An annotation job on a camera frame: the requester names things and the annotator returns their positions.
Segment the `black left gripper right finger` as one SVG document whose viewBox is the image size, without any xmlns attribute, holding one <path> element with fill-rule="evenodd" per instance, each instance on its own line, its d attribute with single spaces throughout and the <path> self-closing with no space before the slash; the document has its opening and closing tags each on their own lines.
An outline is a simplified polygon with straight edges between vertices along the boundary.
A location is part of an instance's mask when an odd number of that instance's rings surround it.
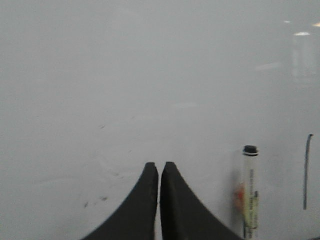
<svg viewBox="0 0 320 240">
<path fill-rule="evenodd" d="M 241 239 L 203 205 L 174 162 L 165 164 L 161 177 L 160 220 L 164 240 Z"/>
</svg>

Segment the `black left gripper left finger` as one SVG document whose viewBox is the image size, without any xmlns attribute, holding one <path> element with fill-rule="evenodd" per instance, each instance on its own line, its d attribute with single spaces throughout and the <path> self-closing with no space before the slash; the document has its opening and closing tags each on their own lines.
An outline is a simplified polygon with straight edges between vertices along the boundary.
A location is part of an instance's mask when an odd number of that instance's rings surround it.
<svg viewBox="0 0 320 240">
<path fill-rule="evenodd" d="M 118 209 L 85 240 L 154 240 L 159 173 L 145 164 L 136 185 Z"/>
</svg>

